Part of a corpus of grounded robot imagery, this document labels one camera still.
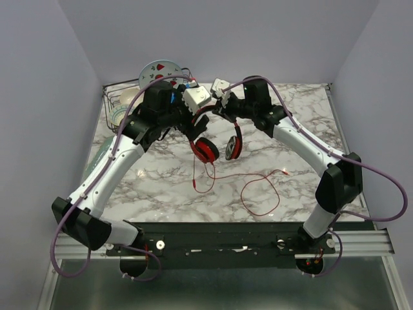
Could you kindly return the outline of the red black headphones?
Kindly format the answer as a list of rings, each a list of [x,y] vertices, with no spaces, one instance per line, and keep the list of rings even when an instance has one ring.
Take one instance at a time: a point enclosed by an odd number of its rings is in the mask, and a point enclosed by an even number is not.
[[[197,159],[213,164],[220,155],[236,160],[243,149],[241,127],[234,117],[219,114],[214,105],[201,107],[190,121],[194,131],[188,138]]]

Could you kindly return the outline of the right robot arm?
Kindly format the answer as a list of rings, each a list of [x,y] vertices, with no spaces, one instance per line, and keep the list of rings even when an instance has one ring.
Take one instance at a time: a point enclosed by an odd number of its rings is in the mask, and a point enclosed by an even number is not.
[[[321,141],[300,124],[285,102],[273,104],[270,93],[276,88],[267,78],[250,76],[239,85],[243,87],[243,99],[236,97],[229,82],[219,78],[214,80],[210,91],[217,99],[218,113],[252,120],[258,130],[292,149],[320,177],[315,193],[317,204],[297,236],[298,248],[311,253],[320,246],[320,237],[328,231],[343,207],[361,194],[361,159],[354,152],[345,155]]]

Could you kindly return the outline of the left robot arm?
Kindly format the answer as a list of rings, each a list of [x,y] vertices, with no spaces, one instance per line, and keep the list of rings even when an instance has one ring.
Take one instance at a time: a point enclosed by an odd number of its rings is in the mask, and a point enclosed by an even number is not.
[[[143,101],[128,108],[118,135],[88,178],[68,197],[56,198],[52,212],[63,231],[91,251],[106,243],[121,244],[129,255],[143,247],[139,228],[123,220],[114,222],[102,217],[105,205],[130,167],[143,156],[162,132],[175,127],[188,138],[196,138],[206,121],[195,126],[196,112],[211,96],[204,86],[191,83],[174,88],[167,81],[147,85],[138,93]]]

